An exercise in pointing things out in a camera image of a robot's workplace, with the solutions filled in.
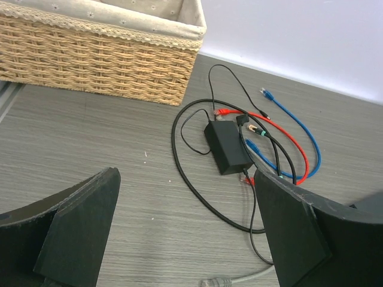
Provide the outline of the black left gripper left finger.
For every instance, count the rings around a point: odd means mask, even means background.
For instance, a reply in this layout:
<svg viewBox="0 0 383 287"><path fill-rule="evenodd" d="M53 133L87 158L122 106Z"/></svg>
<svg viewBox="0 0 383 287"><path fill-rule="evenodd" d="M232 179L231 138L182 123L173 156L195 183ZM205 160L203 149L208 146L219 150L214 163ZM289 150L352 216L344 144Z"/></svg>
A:
<svg viewBox="0 0 383 287"><path fill-rule="evenodd" d="M1 286L96 286L119 189L108 167L1 214Z"/></svg>

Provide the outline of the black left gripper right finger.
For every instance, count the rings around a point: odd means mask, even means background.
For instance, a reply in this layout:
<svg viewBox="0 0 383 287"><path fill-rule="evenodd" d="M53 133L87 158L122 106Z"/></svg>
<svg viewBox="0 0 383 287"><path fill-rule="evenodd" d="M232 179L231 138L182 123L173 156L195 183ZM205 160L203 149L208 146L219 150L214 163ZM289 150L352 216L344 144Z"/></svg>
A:
<svg viewBox="0 0 383 287"><path fill-rule="evenodd" d="M262 170L255 189L281 286L382 285L382 193L343 205Z"/></svg>

